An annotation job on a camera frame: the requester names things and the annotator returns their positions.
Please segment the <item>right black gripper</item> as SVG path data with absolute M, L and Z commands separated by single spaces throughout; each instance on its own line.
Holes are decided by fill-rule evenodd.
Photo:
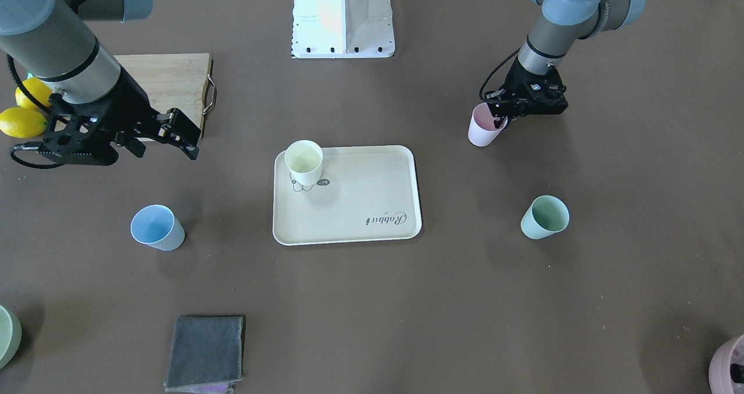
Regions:
M 96 102 L 74 105 L 66 98 L 58 92 L 49 97 L 51 118 L 37 150 L 54 163 L 110 166 L 119 158 L 113 143 L 142 158 L 146 145 L 138 137 L 154 137 L 191 160 L 198 157 L 201 129 L 177 108 L 159 114 L 125 69 L 113 89 Z

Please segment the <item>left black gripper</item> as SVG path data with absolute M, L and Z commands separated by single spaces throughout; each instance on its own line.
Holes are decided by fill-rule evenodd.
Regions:
M 493 130 L 501 132 L 518 117 L 562 114 L 568 108 L 565 92 L 555 66 L 549 64 L 546 74 L 534 74 L 514 60 L 504 84 L 484 92 L 484 103 L 491 111 Z

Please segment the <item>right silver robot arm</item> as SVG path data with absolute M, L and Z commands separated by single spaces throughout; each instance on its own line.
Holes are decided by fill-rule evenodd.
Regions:
M 117 147 L 142 157 L 142 139 L 172 145 L 189 159 L 199 153 L 200 128 L 183 111 L 152 108 L 146 92 L 85 25 L 87 20 L 143 20 L 153 0 L 2 0 L 2 50 L 16 74 L 19 62 L 51 88 L 31 101 L 46 113 L 41 140 L 15 145 L 10 157 L 34 151 L 45 169 L 65 164 L 109 166 Z

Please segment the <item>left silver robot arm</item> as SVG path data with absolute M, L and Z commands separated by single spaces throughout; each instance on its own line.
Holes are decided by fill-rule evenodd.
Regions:
M 531 0 L 541 8 L 524 43 L 506 61 L 511 63 L 502 86 L 481 88 L 491 119 L 487 127 L 500 130 L 518 117 L 560 115 L 568 107 L 566 86 L 558 65 L 576 40 L 634 23 L 646 0 Z

